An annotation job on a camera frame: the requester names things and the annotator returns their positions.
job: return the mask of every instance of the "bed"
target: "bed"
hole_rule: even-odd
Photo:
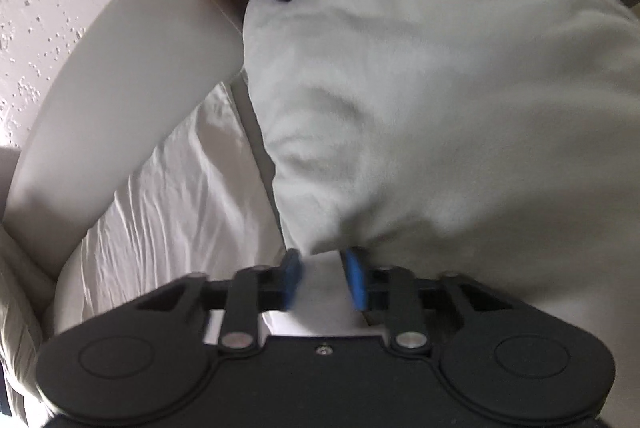
[[[18,162],[3,224],[31,265],[9,265],[37,274],[46,338],[188,272],[364,245],[594,332],[619,364],[604,417],[630,428],[639,62],[618,0],[114,0]],[[266,322],[363,327],[319,311]]]

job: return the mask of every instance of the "pillow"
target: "pillow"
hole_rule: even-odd
[[[251,0],[288,247],[466,273],[604,340],[640,417],[640,26],[617,0]]]
[[[0,252],[28,297],[36,316],[42,316],[53,302],[55,283],[35,265],[1,225]]]
[[[72,254],[56,289],[54,329],[191,272],[229,279],[283,255],[252,150],[219,84],[115,192]],[[221,318],[213,316],[207,342],[215,342]]]
[[[35,380],[40,325],[9,264],[0,253],[0,361],[12,411],[26,422],[23,397],[40,399]]]

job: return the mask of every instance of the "metal screw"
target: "metal screw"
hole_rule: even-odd
[[[420,348],[427,344],[427,336],[421,332],[401,332],[396,336],[396,343],[402,348]]]
[[[234,350],[251,347],[253,342],[254,337],[246,332],[229,332],[222,337],[222,344]]]
[[[332,353],[334,353],[334,349],[329,345],[320,345],[316,348],[316,354],[318,354],[318,356],[330,356]]]

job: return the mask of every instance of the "white mattress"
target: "white mattress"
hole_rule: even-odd
[[[191,272],[228,279],[284,254],[228,86],[219,84],[114,195],[65,265],[54,331]],[[216,315],[206,336],[214,342]]]

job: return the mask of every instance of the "wrinkled sheet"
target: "wrinkled sheet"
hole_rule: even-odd
[[[219,84],[133,173],[65,265],[56,332],[191,272],[277,265],[282,239],[230,92]],[[217,338],[212,317],[206,342]]]

